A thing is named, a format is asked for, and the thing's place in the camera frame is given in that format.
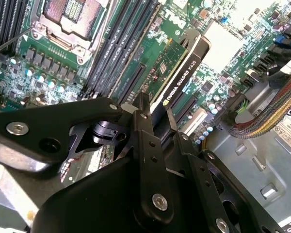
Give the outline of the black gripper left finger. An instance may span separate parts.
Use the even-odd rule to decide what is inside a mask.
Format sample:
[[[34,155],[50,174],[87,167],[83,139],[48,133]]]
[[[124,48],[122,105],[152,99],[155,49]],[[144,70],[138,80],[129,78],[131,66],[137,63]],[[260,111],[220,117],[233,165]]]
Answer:
[[[133,162],[137,222],[171,222],[174,205],[161,140],[153,132],[149,96],[133,111],[109,98],[0,113],[0,164],[28,178],[52,178],[79,153],[114,146],[113,162]]]

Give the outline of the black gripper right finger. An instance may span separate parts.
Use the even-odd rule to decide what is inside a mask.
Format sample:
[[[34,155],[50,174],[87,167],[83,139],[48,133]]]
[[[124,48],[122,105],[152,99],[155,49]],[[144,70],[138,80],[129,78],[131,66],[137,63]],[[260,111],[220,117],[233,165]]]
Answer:
[[[196,150],[177,130],[167,110],[171,135],[166,168],[173,195],[174,218],[168,233],[282,233],[283,229],[219,158]]]

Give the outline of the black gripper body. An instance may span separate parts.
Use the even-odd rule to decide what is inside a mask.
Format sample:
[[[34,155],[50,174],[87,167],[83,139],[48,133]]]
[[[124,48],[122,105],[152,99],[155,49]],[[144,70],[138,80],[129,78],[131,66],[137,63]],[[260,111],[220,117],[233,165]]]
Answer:
[[[192,182],[167,172],[174,217],[159,233],[207,233]],[[120,159],[51,196],[39,209],[34,233],[146,233],[133,214],[133,162]]]

